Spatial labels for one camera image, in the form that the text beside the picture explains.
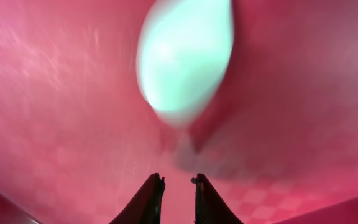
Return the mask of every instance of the light green balloon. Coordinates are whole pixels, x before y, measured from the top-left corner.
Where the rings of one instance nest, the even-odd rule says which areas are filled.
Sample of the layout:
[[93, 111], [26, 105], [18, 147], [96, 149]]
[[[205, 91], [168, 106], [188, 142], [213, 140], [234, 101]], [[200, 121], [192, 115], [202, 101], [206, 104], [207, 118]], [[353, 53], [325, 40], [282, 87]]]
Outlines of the light green balloon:
[[221, 83], [232, 45], [231, 0], [157, 2], [137, 52], [144, 98], [167, 123], [192, 122]]

